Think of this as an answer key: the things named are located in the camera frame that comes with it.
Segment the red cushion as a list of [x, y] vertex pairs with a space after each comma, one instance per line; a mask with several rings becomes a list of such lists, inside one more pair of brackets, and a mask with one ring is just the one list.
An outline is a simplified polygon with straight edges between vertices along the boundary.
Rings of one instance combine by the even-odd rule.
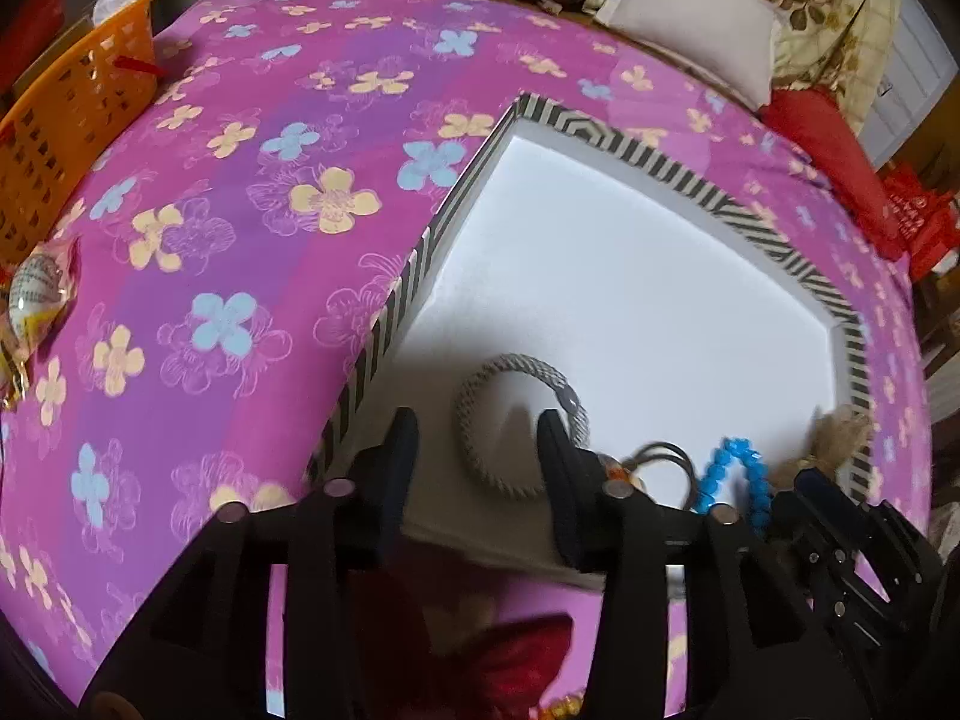
[[761, 121], [811, 156], [832, 192], [882, 259], [900, 260], [907, 244], [893, 205], [841, 110], [820, 89], [775, 89]]

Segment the leopard print bow scrunchie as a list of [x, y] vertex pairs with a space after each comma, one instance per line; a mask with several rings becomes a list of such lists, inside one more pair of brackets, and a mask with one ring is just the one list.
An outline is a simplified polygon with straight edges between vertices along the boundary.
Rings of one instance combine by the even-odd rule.
[[793, 489], [796, 476], [811, 468], [835, 483], [841, 466], [851, 460], [857, 450], [864, 449], [871, 437], [872, 418], [867, 411], [851, 405], [838, 406], [815, 420], [807, 454], [784, 460], [771, 470], [771, 486], [777, 493]]

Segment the red satin bow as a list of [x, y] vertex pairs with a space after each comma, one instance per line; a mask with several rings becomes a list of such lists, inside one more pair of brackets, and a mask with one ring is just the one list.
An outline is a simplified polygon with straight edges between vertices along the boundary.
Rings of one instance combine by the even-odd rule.
[[405, 605], [395, 628], [387, 718], [530, 718], [573, 644], [564, 611], [508, 619], [508, 574], [405, 541], [387, 562]]

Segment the pink floral bedsheet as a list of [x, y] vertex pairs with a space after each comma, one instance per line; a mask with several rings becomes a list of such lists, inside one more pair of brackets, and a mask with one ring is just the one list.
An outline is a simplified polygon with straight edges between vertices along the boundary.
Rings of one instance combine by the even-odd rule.
[[872, 364], [869, 493], [928, 525], [907, 269], [714, 89], [490, 0], [200, 0], [158, 47], [171, 85], [78, 187], [78, 293], [2, 419], [3, 613], [68, 700], [215, 505], [301, 491], [410, 250], [526, 91], [686, 164], [838, 283]]

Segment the orange plastic basket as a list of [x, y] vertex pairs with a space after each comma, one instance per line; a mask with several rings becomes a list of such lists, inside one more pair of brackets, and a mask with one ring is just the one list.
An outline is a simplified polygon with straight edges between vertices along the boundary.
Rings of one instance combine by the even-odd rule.
[[53, 60], [2, 121], [2, 266], [20, 265], [94, 161], [153, 101], [153, 0], [133, 0]]

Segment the wrapped candy ball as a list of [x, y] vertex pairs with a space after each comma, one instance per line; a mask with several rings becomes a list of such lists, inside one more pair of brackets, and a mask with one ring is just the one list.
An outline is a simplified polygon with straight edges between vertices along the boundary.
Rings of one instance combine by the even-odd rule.
[[8, 291], [8, 320], [16, 343], [32, 355], [75, 299], [76, 239], [43, 242], [14, 270]]

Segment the white small pillow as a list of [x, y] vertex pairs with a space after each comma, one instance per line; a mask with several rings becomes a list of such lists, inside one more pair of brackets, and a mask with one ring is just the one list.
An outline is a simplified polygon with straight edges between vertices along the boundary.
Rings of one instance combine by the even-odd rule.
[[779, 18], [765, 0], [605, 0], [596, 20], [692, 62], [750, 109], [770, 102]]

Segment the red paper bag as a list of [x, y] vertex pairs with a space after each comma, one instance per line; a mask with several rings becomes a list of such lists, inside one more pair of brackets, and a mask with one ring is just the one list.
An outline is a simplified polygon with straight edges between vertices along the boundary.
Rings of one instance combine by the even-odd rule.
[[958, 206], [950, 192], [924, 187], [905, 163], [882, 167], [880, 180], [905, 241], [910, 280], [916, 283], [958, 249]]

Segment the floral beige quilt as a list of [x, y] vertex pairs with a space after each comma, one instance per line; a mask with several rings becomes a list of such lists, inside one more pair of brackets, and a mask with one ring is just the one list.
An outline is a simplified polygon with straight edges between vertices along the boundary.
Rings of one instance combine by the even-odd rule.
[[871, 110], [901, 0], [765, 0], [778, 14], [773, 85], [830, 94], [853, 132]]

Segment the striped hexagonal white tray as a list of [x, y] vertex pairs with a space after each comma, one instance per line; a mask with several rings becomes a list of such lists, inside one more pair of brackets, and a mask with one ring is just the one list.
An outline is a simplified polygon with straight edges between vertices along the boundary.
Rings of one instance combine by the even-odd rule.
[[460, 455], [455, 395], [494, 356], [540, 359], [615, 460], [669, 440], [708, 465], [726, 437], [802, 457], [815, 420], [871, 408], [861, 317], [758, 213], [690, 167], [539, 94], [514, 99], [416, 241], [309, 461], [347, 470], [398, 408], [420, 424], [405, 533], [579, 585], [551, 536], [532, 427], [548, 388], [480, 390], [487, 461]]

